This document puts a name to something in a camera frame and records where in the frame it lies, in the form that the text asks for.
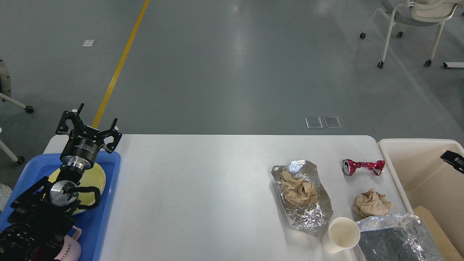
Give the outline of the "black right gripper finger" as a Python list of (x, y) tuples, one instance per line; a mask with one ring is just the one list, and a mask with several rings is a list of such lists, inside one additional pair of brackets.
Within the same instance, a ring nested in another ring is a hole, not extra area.
[(447, 162), (451, 165), (454, 170), (459, 171), (460, 173), (464, 174), (464, 158), (462, 155), (447, 150), (444, 152), (443, 155), (440, 157), (444, 162)]

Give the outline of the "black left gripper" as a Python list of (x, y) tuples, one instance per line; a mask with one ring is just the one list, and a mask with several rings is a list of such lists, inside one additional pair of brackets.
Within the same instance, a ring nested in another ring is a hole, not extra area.
[[(56, 135), (68, 135), (69, 139), (60, 156), (64, 166), (73, 166), (81, 170), (89, 170), (94, 166), (97, 154), (104, 149), (111, 154), (118, 146), (122, 134), (116, 127), (118, 118), (114, 118), (111, 127), (100, 132), (98, 129), (86, 127), (80, 119), (84, 107), (81, 103), (76, 111), (64, 111), (56, 128)], [(71, 121), (73, 128), (67, 125)], [(113, 141), (106, 143), (105, 139), (112, 137)]]

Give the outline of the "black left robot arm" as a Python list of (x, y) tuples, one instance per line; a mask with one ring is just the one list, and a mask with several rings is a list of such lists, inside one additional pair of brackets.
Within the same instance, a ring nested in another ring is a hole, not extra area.
[(103, 131), (84, 124), (82, 109), (80, 104), (64, 111), (56, 128), (57, 135), (68, 136), (56, 179), (40, 178), (11, 202), (9, 226), (1, 232), (2, 261), (28, 261), (43, 246), (57, 248), (77, 222), (74, 212), (100, 205), (102, 190), (83, 186), (81, 179), (94, 167), (100, 150), (115, 151), (122, 134), (117, 118)]

